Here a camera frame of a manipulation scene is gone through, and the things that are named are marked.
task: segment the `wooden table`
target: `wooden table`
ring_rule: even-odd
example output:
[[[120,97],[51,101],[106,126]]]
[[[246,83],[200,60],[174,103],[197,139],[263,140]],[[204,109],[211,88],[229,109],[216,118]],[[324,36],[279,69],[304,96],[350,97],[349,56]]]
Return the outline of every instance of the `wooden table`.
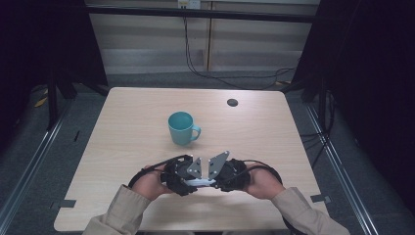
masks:
[[[239,105],[230,107],[228,99]],[[175,145],[167,119],[190,113],[202,128],[186,147]],[[208,159],[230,151],[228,160],[260,160],[276,168],[286,187],[309,196],[320,194],[283,93],[211,89],[113,88],[97,120],[55,221],[58,231],[84,230],[92,216],[105,213],[120,184],[145,165],[183,154]],[[327,212],[324,203],[311,203]],[[162,195],[144,212],[140,230],[283,229],[281,214],[269,201],[244,192],[201,188],[186,197]]]

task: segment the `sleeve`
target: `sleeve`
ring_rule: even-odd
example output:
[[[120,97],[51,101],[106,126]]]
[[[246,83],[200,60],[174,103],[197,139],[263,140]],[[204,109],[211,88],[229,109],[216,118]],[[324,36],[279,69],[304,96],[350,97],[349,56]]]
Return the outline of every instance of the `sleeve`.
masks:
[[[314,210],[298,188],[288,188],[271,202],[297,230],[305,234],[349,235],[348,230],[322,211]]]
[[[136,234],[143,212],[151,203],[147,198],[121,185],[105,214],[91,218],[84,235]]]

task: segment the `black curtain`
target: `black curtain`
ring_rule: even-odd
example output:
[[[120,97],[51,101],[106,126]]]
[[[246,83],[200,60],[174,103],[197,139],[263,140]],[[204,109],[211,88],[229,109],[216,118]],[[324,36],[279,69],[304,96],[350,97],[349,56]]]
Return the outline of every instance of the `black curtain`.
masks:
[[[337,1],[322,0],[335,4]],[[330,15],[327,8],[319,12]],[[326,73],[356,140],[374,166],[415,212],[415,2],[362,0],[349,15],[347,31],[312,30],[297,79]],[[323,44],[329,45],[324,50]],[[338,59],[333,57],[338,51]],[[310,79],[304,96],[313,97],[321,80]]]
[[[6,0],[0,8],[0,147],[7,145],[30,90],[45,84],[50,70],[67,84],[107,85],[89,15],[37,7],[47,4],[85,5],[83,0]]]

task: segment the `human hand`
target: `human hand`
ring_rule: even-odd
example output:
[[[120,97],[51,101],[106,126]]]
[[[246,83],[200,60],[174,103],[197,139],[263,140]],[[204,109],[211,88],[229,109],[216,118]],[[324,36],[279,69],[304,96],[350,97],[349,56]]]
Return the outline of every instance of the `human hand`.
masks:
[[[262,164],[247,164],[247,168]],[[273,199],[285,190],[284,186],[268,170],[256,168],[250,171],[251,182],[244,191],[258,199]]]
[[[145,175],[141,176],[137,182],[134,183],[132,186],[132,191],[140,194],[141,196],[149,199],[150,201],[154,201],[162,194],[170,194],[173,193],[171,190],[167,188],[167,186],[161,184],[160,175],[161,171],[164,170],[165,164],[156,167],[158,170],[153,170]]]

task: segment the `teal mug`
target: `teal mug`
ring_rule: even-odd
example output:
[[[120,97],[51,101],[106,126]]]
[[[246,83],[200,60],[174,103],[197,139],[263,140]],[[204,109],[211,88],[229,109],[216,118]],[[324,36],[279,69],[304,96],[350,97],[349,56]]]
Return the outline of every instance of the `teal mug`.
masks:
[[[193,118],[186,112],[177,112],[168,118],[168,128],[173,142],[177,145],[187,145],[197,140],[201,135],[201,128],[193,124]]]

